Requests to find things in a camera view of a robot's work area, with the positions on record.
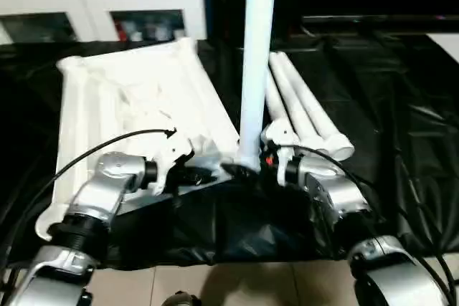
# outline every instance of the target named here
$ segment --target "glass cabinet door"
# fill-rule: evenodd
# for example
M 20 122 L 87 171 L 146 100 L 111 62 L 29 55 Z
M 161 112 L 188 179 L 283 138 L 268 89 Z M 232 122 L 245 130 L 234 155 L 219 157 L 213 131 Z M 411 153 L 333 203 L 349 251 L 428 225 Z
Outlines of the glass cabinet door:
M 0 24 L 13 43 L 77 41 L 66 13 L 0 16 Z
M 186 36 L 181 10 L 112 11 L 120 41 L 169 42 Z

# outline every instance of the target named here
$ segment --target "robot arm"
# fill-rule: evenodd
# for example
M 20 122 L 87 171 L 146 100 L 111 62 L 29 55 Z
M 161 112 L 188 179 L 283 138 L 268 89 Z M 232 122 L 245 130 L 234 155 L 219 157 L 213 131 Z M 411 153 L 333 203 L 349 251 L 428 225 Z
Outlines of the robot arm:
M 51 242 L 40 249 L 8 305 L 90 305 L 85 286 L 105 256 L 110 225 L 123 197 L 156 182 L 157 175 L 156 163 L 143 157 L 101 156 L 62 223 L 49 228 Z
M 266 162 L 278 183 L 293 184 L 307 192 L 312 206 L 323 214 L 327 231 L 346 250 L 361 306 L 448 304 L 432 276 L 398 239 L 375 235 L 371 207 L 340 168 L 320 157 L 285 158 L 284 153 L 271 153 Z
M 372 209 L 343 171 L 322 158 L 285 152 L 266 157 L 266 162 L 278 180 L 299 186 L 314 200 L 327 230 L 347 252 L 361 306 L 448 304 L 434 279 L 396 238 L 374 236 L 368 224 Z M 89 306 L 92 296 L 85 286 L 105 256 L 110 225 L 123 199 L 157 180 L 155 162 L 123 153 L 101 156 L 62 223 L 49 228 L 52 241 L 40 249 L 8 305 Z

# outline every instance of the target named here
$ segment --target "white vertical pole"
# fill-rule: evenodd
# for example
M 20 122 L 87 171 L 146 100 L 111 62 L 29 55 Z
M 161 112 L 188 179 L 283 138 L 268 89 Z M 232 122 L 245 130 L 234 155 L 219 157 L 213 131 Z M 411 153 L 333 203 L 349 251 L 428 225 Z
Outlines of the white vertical pole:
M 274 0 L 247 0 L 238 163 L 260 170 L 259 150 Z

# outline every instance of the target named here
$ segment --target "pvc pipe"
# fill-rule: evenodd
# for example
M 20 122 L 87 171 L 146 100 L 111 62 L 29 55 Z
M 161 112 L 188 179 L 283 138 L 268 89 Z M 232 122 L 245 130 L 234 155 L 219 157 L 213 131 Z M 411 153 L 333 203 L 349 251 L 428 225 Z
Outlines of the pvc pipe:
M 239 134 L 196 54 L 196 41 L 187 37 L 177 41 L 177 44 L 180 61 L 189 76 L 187 79 L 193 84 L 194 94 L 202 104 L 202 115 L 212 140 L 224 156 L 234 156 Z
M 83 58 L 66 57 L 57 63 L 57 68 L 64 77 L 62 86 L 62 107 L 59 128 L 59 154 L 57 155 L 56 172 L 63 168 L 74 157 L 87 151 L 89 130 L 87 117 L 89 74 Z M 69 173 L 59 178 L 53 188 L 52 203 L 35 222 L 35 232 L 45 240 L 51 240 L 48 234 L 50 224 L 62 222 L 68 203 L 81 185 L 81 179 L 87 180 L 88 164 L 84 159 L 73 166 Z
M 265 109 L 266 66 L 270 51 L 274 0 L 247 0 L 240 147 L 237 162 L 260 170 L 260 134 Z
M 301 145 L 324 151 L 323 139 L 317 134 L 308 114 L 301 106 L 276 53 L 270 54 L 269 62 Z
M 271 120 L 274 122 L 280 118 L 288 119 L 287 110 L 285 110 L 282 98 L 280 98 L 278 88 L 275 86 L 273 75 L 269 68 L 267 68 L 268 80 L 266 85 L 266 105 L 270 113 Z
M 160 75 L 167 75 L 161 79 L 161 91 L 168 98 L 168 108 L 177 131 L 191 141 L 197 156 L 203 154 L 212 139 L 205 125 L 205 108 L 193 93 L 191 78 L 183 77 L 181 65 L 169 59 L 162 61 L 157 71 Z
M 293 86 L 301 104 L 306 109 L 309 118 L 313 121 L 318 133 L 325 140 L 327 151 L 338 161 L 344 161 L 354 154 L 354 146 L 349 139 L 336 128 L 333 121 L 327 115 L 316 96 L 304 82 L 298 70 L 288 59 L 284 52 L 278 54 L 279 61 L 287 72 L 287 77 Z

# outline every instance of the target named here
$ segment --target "white cabinet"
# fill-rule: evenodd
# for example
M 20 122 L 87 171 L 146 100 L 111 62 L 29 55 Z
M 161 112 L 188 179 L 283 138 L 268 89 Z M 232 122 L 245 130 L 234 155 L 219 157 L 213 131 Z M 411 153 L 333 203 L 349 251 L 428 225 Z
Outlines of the white cabinet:
M 95 38 L 83 0 L 0 0 L 0 44 Z
M 0 0 L 0 44 L 206 39 L 204 0 Z

